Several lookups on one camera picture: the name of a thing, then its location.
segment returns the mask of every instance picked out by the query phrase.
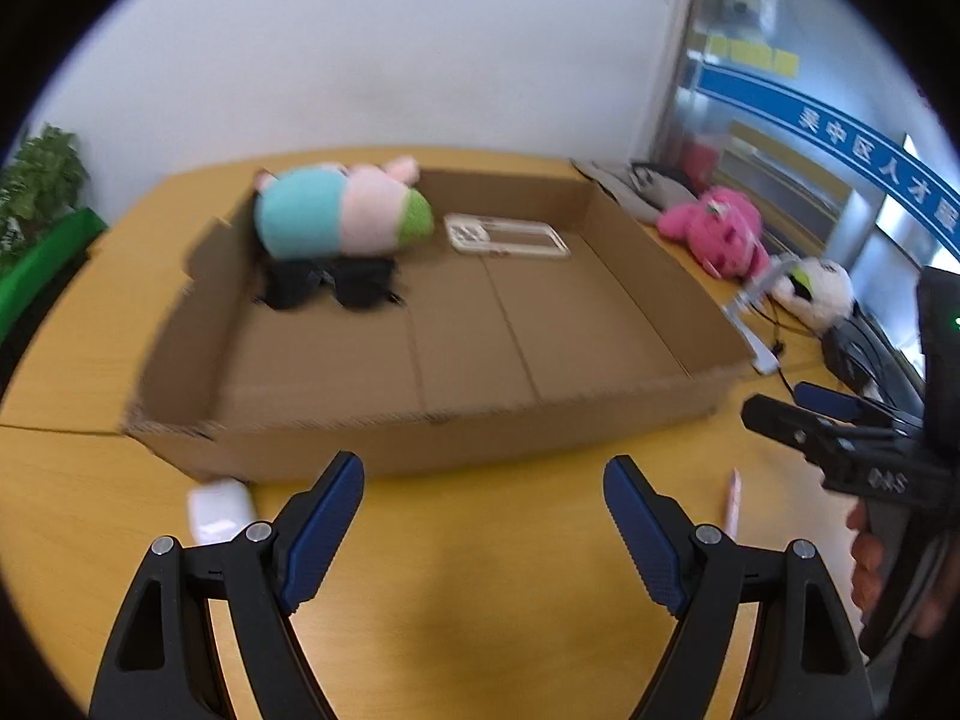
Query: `metal screw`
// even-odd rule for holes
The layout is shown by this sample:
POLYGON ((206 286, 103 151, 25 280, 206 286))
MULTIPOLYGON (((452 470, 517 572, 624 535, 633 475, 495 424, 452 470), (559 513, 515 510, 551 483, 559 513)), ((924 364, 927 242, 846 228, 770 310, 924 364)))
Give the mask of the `metal screw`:
POLYGON ((269 522, 254 522, 247 528, 247 538, 250 541, 263 541, 264 538, 270 538, 273 531, 269 522))
POLYGON ((810 560, 810 557, 817 554, 817 548, 805 538, 798 538, 793 542, 793 554, 803 560, 810 560))
POLYGON ((174 539, 170 538, 170 536, 161 536, 160 538, 155 538, 154 543, 150 545, 150 551, 155 555, 166 555, 173 548, 174 539))
POLYGON ((720 530, 712 525, 701 525, 694 532, 694 536, 697 536, 697 541, 702 544, 715 544, 723 538, 720 530))

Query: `green planter box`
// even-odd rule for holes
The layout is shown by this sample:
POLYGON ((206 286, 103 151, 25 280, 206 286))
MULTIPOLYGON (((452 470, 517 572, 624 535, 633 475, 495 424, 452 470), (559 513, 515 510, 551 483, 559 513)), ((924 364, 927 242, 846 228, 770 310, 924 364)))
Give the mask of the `green planter box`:
POLYGON ((104 229, 104 220, 89 208, 66 215, 11 271, 0 277, 0 343, 47 282, 104 229))

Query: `white plush toy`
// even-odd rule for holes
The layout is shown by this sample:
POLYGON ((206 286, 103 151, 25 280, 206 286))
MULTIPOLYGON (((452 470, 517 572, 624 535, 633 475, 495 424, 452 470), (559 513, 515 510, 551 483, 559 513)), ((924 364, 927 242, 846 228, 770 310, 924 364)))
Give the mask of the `white plush toy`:
POLYGON ((841 266, 808 257, 779 279, 770 295, 815 333, 853 312, 853 284, 841 266))

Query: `potted plant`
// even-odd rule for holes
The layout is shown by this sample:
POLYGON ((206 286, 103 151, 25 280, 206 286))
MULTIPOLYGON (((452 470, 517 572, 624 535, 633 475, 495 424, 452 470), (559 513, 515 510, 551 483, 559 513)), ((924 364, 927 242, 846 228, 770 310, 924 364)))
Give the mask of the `potted plant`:
POLYGON ((56 273, 106 225, 78 209, 88 179, 72 132, 24 134, 0 167, 0 341, 56 273))

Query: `chinese character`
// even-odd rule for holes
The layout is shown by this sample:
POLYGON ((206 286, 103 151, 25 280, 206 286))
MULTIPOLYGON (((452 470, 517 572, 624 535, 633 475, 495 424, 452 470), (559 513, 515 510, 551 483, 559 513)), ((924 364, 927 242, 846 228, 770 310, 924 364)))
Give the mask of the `chinese character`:
POLYGON ((870 141, 865 141, 859 135, 853 138, 853 156, 859 157, 864 162, 870 162, 870 152, 874 150, 874 145, 870 141))
POLYGON ((937 206, 937 210, 934 215, 939 223, 944 225, 947 230, 950 232, 956 232, 957 217, 960 217, 960 212, 958 212, 957 209, 950 205, 946 200, 940 200, 940 205, 937 206))
POLYGON ((817 132, 820 129, 820 114, 813 108, 803 108, 803 111, 800 111, 800 126, 810 132, 817 132))
POLYGON ((923 205, 923 199, 930 194, 930 187, 926 184, 926 181, 918 181, 913 176, 910 177, 910 180, 913 181, 913 186, 907 191, 913 194, 913 199, 917 201, 917 205, 923 205))
POLYGON ((881 167, 880 172, 884 175, 889 175, 890 180, 899 186, 899 178, 896 177, 896 159, 890 157, 890 164, 887 165, 887 167, 881 167))
POLYGON ((846 143, 847 142, 847 131, 840 127, 840 122, 830 122, 827 125, 827 135, 833 141, 834 146, 837 143, 846 143))

